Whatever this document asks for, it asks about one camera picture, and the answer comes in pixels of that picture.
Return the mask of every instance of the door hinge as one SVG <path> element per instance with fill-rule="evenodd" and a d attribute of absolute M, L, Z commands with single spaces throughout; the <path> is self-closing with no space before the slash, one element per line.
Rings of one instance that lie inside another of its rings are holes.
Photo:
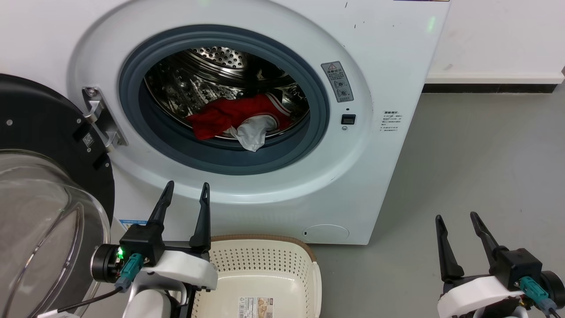
<path fill-rule="evenodd" d="M 88 113 L 83 114 L 84 118 L 102 138 L 106 151 L 112 152 L 115 146 L 127 146 L 128 142 L 110 113 L 100 89 L 85 87 L 82 89 L 82 97 L 88 109 Z"/>

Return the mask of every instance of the washing machine door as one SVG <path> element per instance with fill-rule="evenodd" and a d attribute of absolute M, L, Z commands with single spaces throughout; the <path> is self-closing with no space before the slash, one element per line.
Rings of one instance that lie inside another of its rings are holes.
<path fill-rule="evenodd" d="M 114 211 L 106 147 L 63 96 L 14 76 L 0 75 L 0 123 L 0 316 L 91 298 Z"/>

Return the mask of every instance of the brown basket rim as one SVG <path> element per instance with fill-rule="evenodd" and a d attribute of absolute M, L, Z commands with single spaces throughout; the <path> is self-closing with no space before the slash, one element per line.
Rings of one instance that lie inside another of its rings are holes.
<path fill-rule="evenodd" d="M 310 246 L 306 245 L 303 241 L 291 237 L 284 237 L 282 235 L 269 235 L 269 234 L 232 234 L 232 235 L 219 235 L 216 237 L 212 237 L 212 242 L 219 242 L 223 240 L 243 240 L 243 239 L 261 239 L 261 240 L 278 240 L 281 242 L 293 243 L 300 247 L 302 247 L 308 256 L 312 260 L 312 262 L 316 261 L 316 255 L 310 248 Z"/>

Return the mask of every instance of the white cloth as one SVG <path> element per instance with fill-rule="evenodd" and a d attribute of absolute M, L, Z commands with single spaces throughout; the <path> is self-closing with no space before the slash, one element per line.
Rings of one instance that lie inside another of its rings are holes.
<path fill-rule="evenodd" d="M 259 115 L 242 122 L 237 129 L 232 126 L 224 132 L 237 138 L 245 149 L 256 152 L 265 144 L 267 131 L 275 130 L 277 126 L 273 116 Z"/>

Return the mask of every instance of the gray rubber seal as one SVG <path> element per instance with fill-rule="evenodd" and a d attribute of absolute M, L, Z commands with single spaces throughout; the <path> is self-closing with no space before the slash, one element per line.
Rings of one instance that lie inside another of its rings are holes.
<path fill-rule="evenodd" d="M 290 132 L 268 139 L 257 152 L 244 150 L 236 141 L 197 140 L 192 130 L 159 109 L 143 78 L 164 57 L 207 46 L 245 51 L 285 70 L 304 91 L 310 115 Z M 190 25 L 150 38 L 126 61 L 120 74 L 119 94 L 128 120 L 152 147 L 186 166 L 219 174 L 260 174 L 288 166 L 316 147 L 329 121 L 327 92 L 306 61 L 268 37 L 223 25 Z"/>

